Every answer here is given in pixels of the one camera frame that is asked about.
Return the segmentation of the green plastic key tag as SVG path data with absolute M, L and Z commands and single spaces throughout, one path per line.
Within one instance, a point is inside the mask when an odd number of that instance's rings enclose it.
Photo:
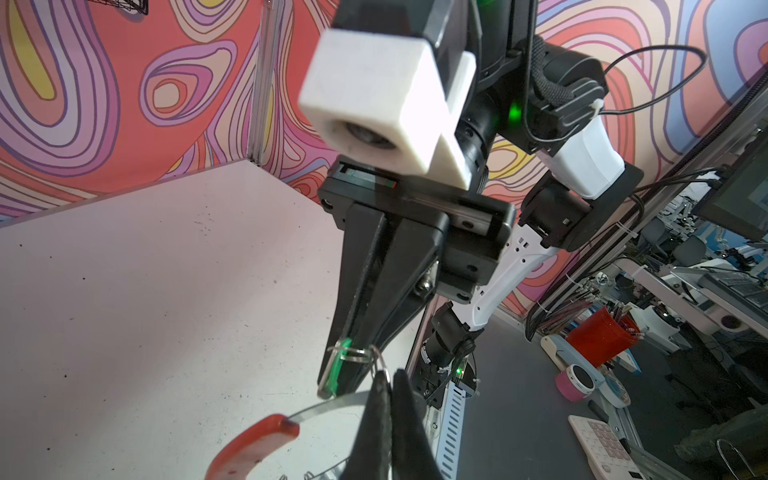
M 317 395 L 319 398 L 330 399 L 337 395 L 339 374 L 351 343 L 352 340 L 350 338 L 345 338 L 326 349 L 329 357 L 325 362 L 318 383 Z

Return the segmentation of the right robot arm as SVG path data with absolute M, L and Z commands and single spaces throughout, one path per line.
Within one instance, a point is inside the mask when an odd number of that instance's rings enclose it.
M 344 234 L 321 398 L 443 297 L 410 357 L 432 401 L 502 300 L 639 191 L 603 125 L 607 67 L 545 42 L 537 9 L 343 1 L 321 34 L 299 103 L 337 153 L 318 197 Z

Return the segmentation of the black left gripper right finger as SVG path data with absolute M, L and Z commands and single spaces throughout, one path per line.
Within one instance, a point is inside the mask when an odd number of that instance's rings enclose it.
M 405 370 L 395 372 L 391 395 L 393 478 L 441 480 Z

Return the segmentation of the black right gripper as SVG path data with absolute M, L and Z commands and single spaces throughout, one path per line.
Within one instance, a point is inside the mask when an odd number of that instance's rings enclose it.
M 435 293 L 468 303 L 489 283 L 511 237 L 514 207 L 422 177 L 340 156 L 318 197 L 344 231 L 326 349 L 350 338 L 336 396 L 355 392 L 386 347 Z M 436 276 L 429 270 L 438 264 Z M 325 351 L 321 372 L 329 354 Z

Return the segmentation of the metal keyring disc red grip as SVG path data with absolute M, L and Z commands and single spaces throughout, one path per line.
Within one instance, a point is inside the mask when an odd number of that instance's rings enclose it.
M 301 424 L 328 412 L 364 406 L 368 391 L 343 395 L 318 403 L 291 416 L 269 415 L 231 440 L 211 461 L 204 478 L 246 479 L 268 456 L 296 440 Z

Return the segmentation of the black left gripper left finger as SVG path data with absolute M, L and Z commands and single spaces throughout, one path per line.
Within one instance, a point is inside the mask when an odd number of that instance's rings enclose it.
M 351 454 L 341 475 L 344 480 L 386 480 L 392 448 L 391 387 L 387 374 L 375 374 Z

